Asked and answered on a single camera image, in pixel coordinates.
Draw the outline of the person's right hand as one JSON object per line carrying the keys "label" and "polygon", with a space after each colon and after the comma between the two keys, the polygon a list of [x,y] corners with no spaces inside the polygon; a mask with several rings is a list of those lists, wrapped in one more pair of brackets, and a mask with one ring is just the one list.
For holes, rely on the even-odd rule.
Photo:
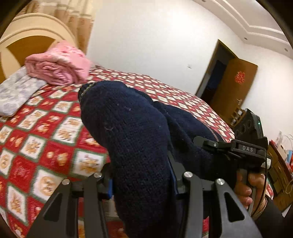
{"label": "person's right hand", "polygon": [[256,196],[253,199],[251,196],[252,188],[246,185],[243,181],[242,174],[237,172],[237,181],[234,188],[234,193],[237,195],[239,201],[245,208],[248,208],[254,202],[253,212],[258,213],[266,206],[266,198],[262,196],[262,191],[265,185],[265,176],[263,174],[249,174],[248,182],[254,188],[256,188]]}

